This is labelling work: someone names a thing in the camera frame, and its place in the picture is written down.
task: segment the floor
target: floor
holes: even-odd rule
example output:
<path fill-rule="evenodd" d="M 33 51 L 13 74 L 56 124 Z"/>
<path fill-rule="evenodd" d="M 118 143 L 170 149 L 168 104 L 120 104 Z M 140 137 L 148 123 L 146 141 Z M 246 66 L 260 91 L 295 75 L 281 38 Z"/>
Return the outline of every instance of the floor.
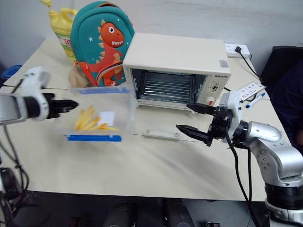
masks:
<path fill-rule="evenodd" d="M 23 208 L 15 218 L 17 224 L 36 225 L 50 218 L 44 227 L 73 227 L 74 220 L 86 220 L 86 225 L 77 227 L 101 227 L 109 211 L 124 201 L 144 203 L 148 206 L 159 203 L 161 198 L 74 195 L 50 192 L 29 192 L 28 203 L 36 207 Z M 221 227 L 253 227 L 247 206 L 241 201 L 206 201 L 183 199 L 196 227 L 205 227 L 206 222 L 218 222 Z M 255 210 L 262 216 L 265 205 L 254 203 Z"/>

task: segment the bottle label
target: bottle label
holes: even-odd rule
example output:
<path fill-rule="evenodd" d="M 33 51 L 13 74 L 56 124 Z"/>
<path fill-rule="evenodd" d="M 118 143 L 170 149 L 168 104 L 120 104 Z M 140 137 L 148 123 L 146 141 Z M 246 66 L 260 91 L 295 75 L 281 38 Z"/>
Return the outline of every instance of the bottle label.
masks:
<path fill-rule="evenodd" d="M 71 38 L 68 35 L 55 33 L 64 49 L 71 50 Z"/>

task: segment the clear plastic container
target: clear plastic container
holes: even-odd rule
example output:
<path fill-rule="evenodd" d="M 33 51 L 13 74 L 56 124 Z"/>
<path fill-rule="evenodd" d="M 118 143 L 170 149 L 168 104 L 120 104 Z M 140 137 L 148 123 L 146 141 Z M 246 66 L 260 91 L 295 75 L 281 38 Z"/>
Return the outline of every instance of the clear plastic container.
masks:
<path fill-rule="evenodd" d="M 69 141 L 122 141 L 131 133 L 136 104 L 127 87 L 74 88 L 63 98 L 79 104 L 55 122 Z"/>

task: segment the french fries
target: french fries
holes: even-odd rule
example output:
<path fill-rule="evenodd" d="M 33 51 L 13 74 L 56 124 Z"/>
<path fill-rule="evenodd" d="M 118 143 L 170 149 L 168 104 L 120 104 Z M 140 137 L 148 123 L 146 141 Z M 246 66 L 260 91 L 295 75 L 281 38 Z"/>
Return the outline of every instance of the french fries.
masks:
<path fill-rule="evenodd" d="M 91 120 L 93 119 L 94 113 L 95 109 L 92 107 L 92 105 L 90 105 L 86 111 L 82 109 L 80 111 L 79 118 L 75 123 L 75 130 L 118 130 L 115 127 L 107 126 L 107 123 L 99 125 L 98 122 L 101 120 L 100 117 L 96 117 L 94 120 Z"/>

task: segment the white wall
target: white wall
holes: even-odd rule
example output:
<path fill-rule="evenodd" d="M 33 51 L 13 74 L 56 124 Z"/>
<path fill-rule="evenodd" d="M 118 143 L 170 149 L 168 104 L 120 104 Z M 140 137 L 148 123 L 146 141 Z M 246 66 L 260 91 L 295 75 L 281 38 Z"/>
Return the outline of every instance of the white wall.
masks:
<path fill-rule="evenodd" d="M 272 46 L 303 46 L 302 0 L 112 1 L 128 14 L 138 32 L 246 44 L 258 73 Z M 53 0 L 53 8 L 80 9 L 90 2 Z M 45 38 L 54 37 L 47 7 L 39 0 L 0 0 L 0 36 L 0 62 L 6 67 L 22 64 Z"/>

